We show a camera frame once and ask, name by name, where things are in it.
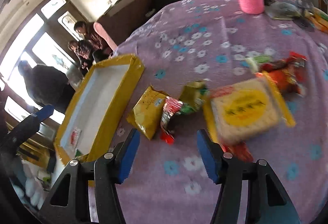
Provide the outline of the clear plastic bag pile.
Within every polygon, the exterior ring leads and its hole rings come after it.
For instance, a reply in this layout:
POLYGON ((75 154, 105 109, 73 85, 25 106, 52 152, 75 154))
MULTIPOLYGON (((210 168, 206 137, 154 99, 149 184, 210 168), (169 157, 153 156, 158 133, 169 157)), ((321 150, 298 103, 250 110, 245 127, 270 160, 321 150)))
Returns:
POLYGON ((306 18, 313 9, 312 0, 265 0, 265 13, 271 19, 306 18))

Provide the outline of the small white red packet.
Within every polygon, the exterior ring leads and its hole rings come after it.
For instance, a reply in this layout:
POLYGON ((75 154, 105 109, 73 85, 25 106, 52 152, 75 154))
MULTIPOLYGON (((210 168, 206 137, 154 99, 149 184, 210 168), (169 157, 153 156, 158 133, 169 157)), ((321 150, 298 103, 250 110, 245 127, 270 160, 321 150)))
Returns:
POLYGON ((74 128, 69 136, 69 147, 71 147, 72 149, 75 149, 77 147, 78 144, 78 140, 80 138, 81 135, 81 129, 79 128, 74 128))

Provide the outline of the gold yellow snack packet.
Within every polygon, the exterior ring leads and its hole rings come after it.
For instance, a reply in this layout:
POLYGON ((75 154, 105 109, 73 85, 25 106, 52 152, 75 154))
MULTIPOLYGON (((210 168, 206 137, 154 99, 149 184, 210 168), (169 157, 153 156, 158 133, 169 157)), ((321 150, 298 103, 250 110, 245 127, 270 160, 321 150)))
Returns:
POLYGON ((167 96, 149 86, 128 113, 127 122, 151 140, 159 126, 167 96))

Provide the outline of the seated person patterned jacket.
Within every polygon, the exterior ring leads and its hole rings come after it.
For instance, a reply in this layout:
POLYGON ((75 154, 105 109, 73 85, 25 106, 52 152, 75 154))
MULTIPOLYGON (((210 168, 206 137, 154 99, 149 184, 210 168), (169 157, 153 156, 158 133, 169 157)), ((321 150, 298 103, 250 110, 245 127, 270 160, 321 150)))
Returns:
POLYGON ((68 43, 68 48, 70 51, 73 51, 74 54, 76 54, 76 56, 78 57, 80 61, 79 70, 82 75, 85 76, 93 65, 94 61, 93 52, 95 51, 95 49, 93 48, 92 44, 85 40, 71 40, 68 43))

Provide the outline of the large yellow cracker pack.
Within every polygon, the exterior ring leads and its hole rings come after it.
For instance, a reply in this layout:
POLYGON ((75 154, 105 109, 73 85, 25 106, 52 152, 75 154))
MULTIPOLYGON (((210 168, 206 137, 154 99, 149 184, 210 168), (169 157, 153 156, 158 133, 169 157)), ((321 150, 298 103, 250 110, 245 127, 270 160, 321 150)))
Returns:
POLYGON ((281 92, 266 72, 210 91, 203 107, 213 142, 236 145, 284 123, 296 122, 281 92))

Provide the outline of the olive green snack packet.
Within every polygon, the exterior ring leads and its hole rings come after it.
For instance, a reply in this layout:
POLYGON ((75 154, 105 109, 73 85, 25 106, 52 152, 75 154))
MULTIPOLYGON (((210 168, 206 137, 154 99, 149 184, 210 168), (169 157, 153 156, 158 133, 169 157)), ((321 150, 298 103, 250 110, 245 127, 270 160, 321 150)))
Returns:
POLYGON ((193 81, 186 84, 179 100, 183 102, 181 113, 188 115, 198 112, 208 96, 208 88, 204 81, 193 81))

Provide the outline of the red orange snack bag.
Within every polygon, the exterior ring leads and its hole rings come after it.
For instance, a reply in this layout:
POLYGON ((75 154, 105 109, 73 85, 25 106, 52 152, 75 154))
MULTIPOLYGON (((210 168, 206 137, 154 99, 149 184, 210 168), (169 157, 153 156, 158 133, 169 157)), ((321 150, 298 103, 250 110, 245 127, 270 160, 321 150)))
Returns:
POLYGON ((306 56, 290 52, 285 59, 260 63, 256 68, 259 73, 267 73, 281 94, 295 93, 304 96, 306 61, 306 56))

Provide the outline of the green white snack packet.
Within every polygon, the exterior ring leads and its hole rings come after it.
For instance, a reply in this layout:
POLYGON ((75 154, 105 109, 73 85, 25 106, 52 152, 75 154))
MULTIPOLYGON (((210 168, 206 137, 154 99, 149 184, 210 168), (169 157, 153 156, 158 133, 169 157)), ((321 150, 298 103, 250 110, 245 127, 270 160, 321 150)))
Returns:
POLYGON ((258 73, 260 71, 261 65, 272 61, 272 56, 259 55, 256 57, 248 57, 248 58, 245 58, 245 61, 252 73, 258 73))

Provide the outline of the purple floral tablecloth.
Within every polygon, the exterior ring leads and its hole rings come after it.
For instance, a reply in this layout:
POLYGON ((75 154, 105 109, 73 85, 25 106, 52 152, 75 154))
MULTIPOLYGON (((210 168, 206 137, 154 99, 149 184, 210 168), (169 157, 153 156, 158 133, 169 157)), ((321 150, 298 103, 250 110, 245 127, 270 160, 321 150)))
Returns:
MULTIPOLYGON (((327 203, 327 34, 246 14, 237 0, 183 0, 161 9, 115 54, 135 54, 145 66, 127 112, 148 87, 178 98, 187 84, 205 82, 219 138, 261 129, 242 153, 271 165, 302 223, 318 217, 327 203), (281 61, 292 53, 305 57, 300 92, 285 97, 295 126, 254 122, 259 80, 247 59, 281 61)), ((211 221, 220 188, 196 146, 197 131, 206 127, 199 111, 177 117, 172 144, 141 137, 130 175, 117 186, 127 223, 211 221)))

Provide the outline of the standing person in black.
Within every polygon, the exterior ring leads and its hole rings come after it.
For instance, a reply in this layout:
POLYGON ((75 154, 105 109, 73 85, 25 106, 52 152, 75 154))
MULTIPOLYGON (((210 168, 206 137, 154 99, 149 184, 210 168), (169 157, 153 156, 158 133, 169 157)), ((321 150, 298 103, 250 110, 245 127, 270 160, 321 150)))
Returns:
POLYGON ((52 105, 58 112, 66 112, 75 90, 63 72, 43 64, 31 67, 26 60, 19 62, 18 71, 29 97, 37 105, 52 105))

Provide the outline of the yellow cardboard tray box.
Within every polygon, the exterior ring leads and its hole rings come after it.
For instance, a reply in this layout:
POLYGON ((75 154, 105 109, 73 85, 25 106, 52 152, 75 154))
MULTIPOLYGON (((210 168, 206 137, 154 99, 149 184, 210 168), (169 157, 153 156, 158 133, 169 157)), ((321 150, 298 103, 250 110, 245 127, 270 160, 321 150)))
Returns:
POLYGON ((134 54, 93 65, 76 90, 57 131, 55 150, 64 165, 80 152, 82 162, 95 161, 109 150, 115 131, 143 72, 134 54), (77 147, 69 147, 74 128, 81 129, 77 147))

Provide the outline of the red white patterned snack packet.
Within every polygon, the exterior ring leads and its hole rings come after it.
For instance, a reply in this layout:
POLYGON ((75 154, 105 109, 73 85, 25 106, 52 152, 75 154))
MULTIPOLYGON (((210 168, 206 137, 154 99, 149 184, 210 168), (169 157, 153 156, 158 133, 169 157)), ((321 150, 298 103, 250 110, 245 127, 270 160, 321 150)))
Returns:
POLYGON ((183 102, 173 97, 167 96, 162 109, 162 116, 160 121, 161 135, 160 138, 165 143, 172 145, 175 141, 171 131, 169 131, 169 122, 175 115, 180 114, 183 102))

